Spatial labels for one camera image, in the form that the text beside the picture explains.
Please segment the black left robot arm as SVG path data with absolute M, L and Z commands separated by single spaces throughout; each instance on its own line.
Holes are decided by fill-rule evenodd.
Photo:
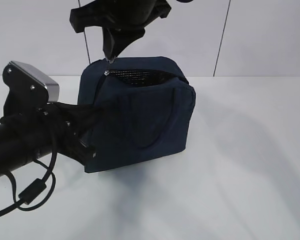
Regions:
M 0 119 L 0 177 L 44 157 L 53 150 L 84 165 L 95 148 L 83 136 L 105 114 L 103 107 L 48 103 Z

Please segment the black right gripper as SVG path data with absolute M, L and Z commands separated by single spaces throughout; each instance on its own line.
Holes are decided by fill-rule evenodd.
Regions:
M 90 2 L 70 10 L 69 22 L 75 33 L 101 27 L 103 53 L 113 62 L 129 45 L 145 35 L 145 27 L 166 18 L 172 7 L 166 0 L 107 0 Z

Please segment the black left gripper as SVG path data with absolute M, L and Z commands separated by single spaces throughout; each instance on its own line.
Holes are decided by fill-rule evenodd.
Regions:
M 10 137 L 6 140 L 4 165 L 27 165 L 49 153 L 65 155 L 85 166 L 95 148 L 80 138 L 105 115 L 104 107 L 90 104 L 47 104 L 25 113 L 2 117 Z

